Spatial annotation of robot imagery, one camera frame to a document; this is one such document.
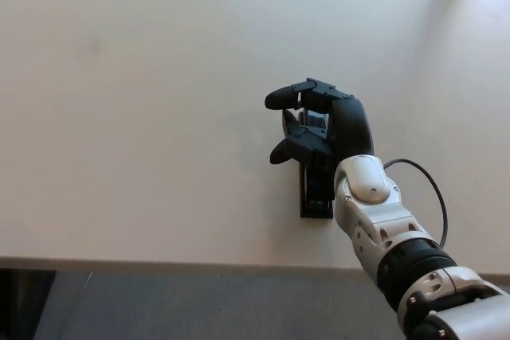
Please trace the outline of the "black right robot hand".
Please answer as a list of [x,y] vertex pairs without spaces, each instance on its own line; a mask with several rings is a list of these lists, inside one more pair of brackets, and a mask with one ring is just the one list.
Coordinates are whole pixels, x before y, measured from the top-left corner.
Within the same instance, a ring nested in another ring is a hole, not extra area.
[[[356,155],[373,155],[374,145],[364,107],[352,94],[311,78],[277,89],[265,107],[282,111],[284,139],[270,154],[272,164],[294,159],[304,166],[334,174],[338,164]],[[300,108],[328,116],[325,128],[301,124],[291,113]]]

